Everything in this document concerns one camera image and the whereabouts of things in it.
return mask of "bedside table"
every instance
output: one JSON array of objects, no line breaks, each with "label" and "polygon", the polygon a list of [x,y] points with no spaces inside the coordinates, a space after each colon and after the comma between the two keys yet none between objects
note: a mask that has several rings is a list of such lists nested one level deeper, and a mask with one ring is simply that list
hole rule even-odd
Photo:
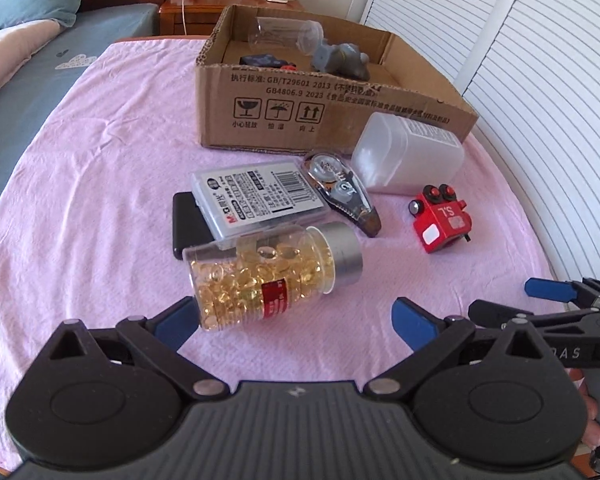
[{"label": "bedside table", "polygon": [[[181,36],[182,0],[167,0],[160,6],[160,35]],[[304,10],[298,0],[288,4],[272,4],[267,0],[184,0],[184,18],[188,35],[208,36],[214,30],[220,13],[230,5],[248,5],[267,9]]]}]

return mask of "blue bed sheet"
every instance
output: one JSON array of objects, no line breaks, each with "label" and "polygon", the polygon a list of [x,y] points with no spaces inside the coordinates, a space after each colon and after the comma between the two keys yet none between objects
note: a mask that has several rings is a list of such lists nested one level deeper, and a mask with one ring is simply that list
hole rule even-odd
[{"label": "blue bed sheet", "polygon": [[0,194],[40,126],[86,68],[56,70],[76,56],[99,56],[116,40],[154,36],[157,6],[135,4],[78,14],[0,89]]}]

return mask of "gray toy dinosaur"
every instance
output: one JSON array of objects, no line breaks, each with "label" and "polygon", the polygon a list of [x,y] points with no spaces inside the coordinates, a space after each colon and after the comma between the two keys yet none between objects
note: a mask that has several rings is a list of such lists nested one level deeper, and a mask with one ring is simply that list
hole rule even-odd
[{"label": "gray toy dinosaur", "polygon": [[318,72],[369,81],[369,56],[353,43],[330,45],[326,40],[314,52],[312,66]]}]

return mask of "finger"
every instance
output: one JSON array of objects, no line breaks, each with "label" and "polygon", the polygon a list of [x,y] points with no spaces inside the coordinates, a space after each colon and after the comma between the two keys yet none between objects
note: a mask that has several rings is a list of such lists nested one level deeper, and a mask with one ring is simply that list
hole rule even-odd
[{"label": "finger", "polygon": [[587,415],[589,420],[594,420],[598,416],[598,403],[591,397],[582,397],[587,407]]},{"label": "finger", "polygon": [[569,370],[569,377],[572,381],[579,381],[584,377],[584,374],[579,368],[572,368]]},{"label": "finger", "polygon": [[587,424],[587,429],[584,430],[582,441],[591,449],[596,449],[600,446],[600,425],[593,421]]}]

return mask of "white label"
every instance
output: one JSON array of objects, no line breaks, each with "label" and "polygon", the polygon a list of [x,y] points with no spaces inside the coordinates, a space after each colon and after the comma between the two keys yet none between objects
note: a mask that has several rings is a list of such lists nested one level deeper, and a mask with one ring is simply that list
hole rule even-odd
[{"label": "white label", "polygon": [[437,126],[431,126],[430,124],[419,123],[418,121],[411,120],[409,123],[409,130],[413,135],[427,137],[427,139],[436,140],[437,142],[448,144],[454,148],[460,146],[460,141],[454,134]]},{"label": "white label", "polygon": [[200,176],[224,223],[230,227],[262,222],[323,207],[292,162],[210,171]]},{"label": "white label", "polygon": [[439,236],[440,231],[438,231],[438,226],[435,224],[431,224],[429,227],[424,229],[422,233],[422,240],[424,240],[424,243],[426,243],[427,245],[431,245],[438,239]]},{"label": "white label", "polygon": [[452,229],[462,229],[464,227],[464,220],[459,216],[452,216],[449,219],[449,225]]}]

